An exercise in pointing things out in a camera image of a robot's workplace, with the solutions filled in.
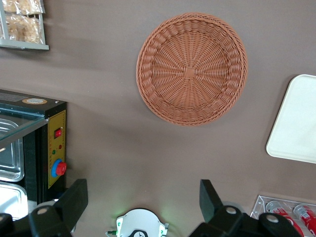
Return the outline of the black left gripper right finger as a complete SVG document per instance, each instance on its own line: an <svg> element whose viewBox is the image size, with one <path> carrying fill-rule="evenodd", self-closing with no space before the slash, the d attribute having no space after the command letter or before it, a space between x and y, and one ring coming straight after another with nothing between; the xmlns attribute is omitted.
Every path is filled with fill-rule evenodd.
<svg viewBox="0 0 316 237"><path fill-rule="evenodd" d="M241 227L242 212L234 206L224 205L210 180L200 181L199 206L204 222L190 236L233 237Z"/></svg>

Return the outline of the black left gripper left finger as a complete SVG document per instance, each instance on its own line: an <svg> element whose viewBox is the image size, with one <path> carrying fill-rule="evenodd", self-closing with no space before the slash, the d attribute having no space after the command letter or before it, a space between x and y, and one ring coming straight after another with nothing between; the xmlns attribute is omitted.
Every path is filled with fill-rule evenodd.
<svg viewBox="0 0 316 237"><path fill-rule="evenodd" d="M77 179L60 198L38 205L29 214L34 237L70 237L88 205L86 179Z"/></svg>

